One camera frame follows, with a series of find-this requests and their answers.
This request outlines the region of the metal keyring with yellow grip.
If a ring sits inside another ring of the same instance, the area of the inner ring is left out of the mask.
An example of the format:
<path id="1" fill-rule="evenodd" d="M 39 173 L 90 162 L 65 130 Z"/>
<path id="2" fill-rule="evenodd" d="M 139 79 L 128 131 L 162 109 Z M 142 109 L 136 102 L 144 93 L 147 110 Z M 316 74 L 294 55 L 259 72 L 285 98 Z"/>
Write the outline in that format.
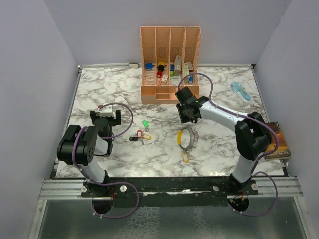
<path id="1" fill-rule="evenodd" d="M 199 134 L 195 128 L 184 127 L 177 135 L 177 144 L 183 152 L 191 152 L 197 148 Z"/>

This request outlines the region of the green key tag with key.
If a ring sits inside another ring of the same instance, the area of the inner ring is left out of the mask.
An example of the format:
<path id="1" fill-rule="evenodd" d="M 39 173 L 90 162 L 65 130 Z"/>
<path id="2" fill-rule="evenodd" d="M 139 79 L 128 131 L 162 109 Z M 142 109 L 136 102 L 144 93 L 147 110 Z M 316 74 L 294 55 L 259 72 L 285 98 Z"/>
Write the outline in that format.
<path id="1" fill-rule="evenodd" d="M 149 124 L 146 120 L 142 121 L 143 127 L 144 127 L 144 132 L 149 132 Z"/>

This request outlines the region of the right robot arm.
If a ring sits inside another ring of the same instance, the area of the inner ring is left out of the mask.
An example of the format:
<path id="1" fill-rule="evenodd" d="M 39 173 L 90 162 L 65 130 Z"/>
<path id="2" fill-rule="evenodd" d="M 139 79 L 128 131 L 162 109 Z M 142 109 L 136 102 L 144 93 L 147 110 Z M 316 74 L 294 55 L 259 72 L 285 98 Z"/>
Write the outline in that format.
<path id="1" fill-rule="evenodd" d="M 219 106 L 209 97 L 197 98 L 189 87 L 179 89 L 175 96 L 179 100 L 176 106 L 182 123 L 197 123 L 198 119 L 206 119 L 235 133 L 239 159 L 229 176 L 229 189 L 233 194 L 240 195 L 247 189 L 258 157 L 272 143 L 270 129 L 263 117 L 258 112 L 247 114 Z"/>

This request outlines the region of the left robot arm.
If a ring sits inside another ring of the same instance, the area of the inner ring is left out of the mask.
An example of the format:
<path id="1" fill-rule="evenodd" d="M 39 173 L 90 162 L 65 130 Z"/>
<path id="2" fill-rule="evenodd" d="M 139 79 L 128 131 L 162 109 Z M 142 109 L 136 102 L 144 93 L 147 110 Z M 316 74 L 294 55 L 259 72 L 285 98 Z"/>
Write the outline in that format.
<path id="1" fill-rule="evenodd" d="M 106 196 L 110 191 L 109 176 L 98 165 L 95 156 L 109 156 L 113 149 L 113 127 L 121 125 L 121 111 L 108 106 L 105 110 L 91 110 L 92 126 L 82 129 L 70 125 L 57 147 L 57 159 L 73 165 L 93 184 L 98 196 Z"/>

